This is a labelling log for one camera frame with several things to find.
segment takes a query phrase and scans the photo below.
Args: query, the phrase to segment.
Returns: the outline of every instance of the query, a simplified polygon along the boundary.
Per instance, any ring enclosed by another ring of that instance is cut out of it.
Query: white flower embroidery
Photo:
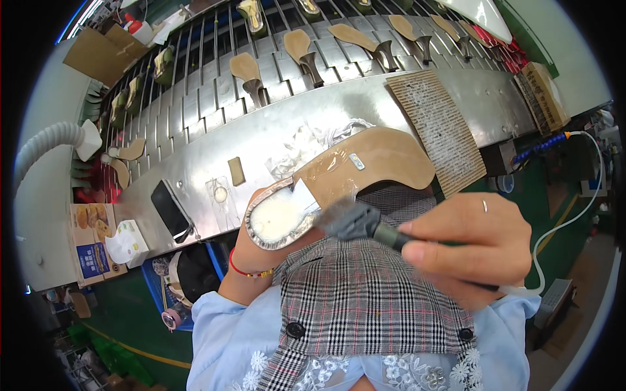
[[[260,373],[253,371],[246,373],[244,377],[244,390],[255,390],[259,385],[259,380],[261,380]]]
[[[483,379],[483,370],[481,367],[475,367],[469,370],[470,383],[478,383]]]
[[[450,371],[450,377],[461,383],[465,377],[470,373],[470,368],[464,362],[456,364],[452,371]]]
[[[385,359],[382,362],[389,367],[393,367],[397,361],[398,356],[385,356]]]
[[[241,386],[235,382],[233,382],[231,385],[227,385],[226,389],[228,391],[244,391]]]
[[[344,357],[311,357],[294,385],[295,391],[318,391],[326,386],[335,370],[348,371],[349,359]]]
[[[398,367],[400,367],[400,369],[409,370],[409,364],[403,358],[398,360]]]
[[[400,368],[389,367],[387,368],[387,378],[398,378],[400,376]]]
[[[405,373],[404,375],[402,375],[402,383],[404,384],[413,383],[413,376],[411,376],[410,373]]]
[[[400,391],[447,391],[441,367],[420,364],[415,354],[383,356],[387,384]]]
[[[331,379],[331,375],[332,372],[326,369],[322,369],[321,371],[319,371],[319,373],[317,374],[317,379],[322,382],[322,383],[326,383],[328,380]]]
[[[480,360],[480,352],[476,348],[471,348],[466,352],[465,362],[468,365],[476,365]]]
[[[336,371],[338,368],[338,364],[337,362],[333,361],[333,360],[325,360],[324,361],[324,369],[328,370],[328,371]]]
[[[446,382],[446,378],[443,376],[443,369],[441,367],[426,367],[426,373],[420,376],[419,380],[422,383],[426,383],[431,390],[438,390],[443,387]]]
[[[263,372],[267,367],[267,357],[265,353],[256,351],[252,354],[252,358],[250,359],[250,366],[252,370]]]

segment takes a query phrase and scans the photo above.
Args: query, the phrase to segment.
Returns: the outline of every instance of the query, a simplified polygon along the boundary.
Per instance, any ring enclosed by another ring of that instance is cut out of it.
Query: white flexible duct
[[[59,122],[40,131],[26,142],[15,158],[14,196],[30,167],[46,152],[59,145],[73,145],[81,160],[86,161],[102,145],[102,140],[91,121],[85,121],[82,127]]]

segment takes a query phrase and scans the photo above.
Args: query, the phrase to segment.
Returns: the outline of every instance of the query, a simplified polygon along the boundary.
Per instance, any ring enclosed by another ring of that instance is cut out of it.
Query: white cloth rag
[[[285,140],[283,144],[285,148],[281,148],[280,153],[269,158],[265,162],[265,167],[274,180],[288,178],[331,146],[373,126],[360,118],[352,118],[335,129],[311,128],[305,123],[292,137]]]

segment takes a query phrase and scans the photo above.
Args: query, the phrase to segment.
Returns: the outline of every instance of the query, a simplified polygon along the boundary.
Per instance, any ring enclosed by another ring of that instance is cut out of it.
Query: stainless steel counter
[[[435,69],[448,90],[479,147],[534,131],[530,112],[512,81],[513,74],[479,69]],[[307,123],[333,128],[349,118],[362,118],[374,125],[414,131],[386,86],[388,74],[359,78],[297,94],[254,110],[176,147],[122,192],[114,205],[116,221],[135,219],[150,256],[191,244],[177,245],[150,201],[161,179],[173,185],[183,208],[202,239],[239,227],[252,193],[273,183],[265,161],[274,156],[282,141]],[[246,182],[232,186],[227,161],[241,159]],[[213,180],[228,183],[230,198],[220,208],[213,200]]]

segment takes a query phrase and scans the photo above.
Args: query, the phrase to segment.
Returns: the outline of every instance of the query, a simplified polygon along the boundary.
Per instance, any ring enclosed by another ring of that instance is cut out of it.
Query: small metal plate
[[[359,157],[356,156],[355,153],[351,153],[349,156],[350,156],[350,161],[354,163],[354,166],[356,167],[357,170],[361,171],[365,168],[365,165],[363,164],[361,159],[359,159]]]

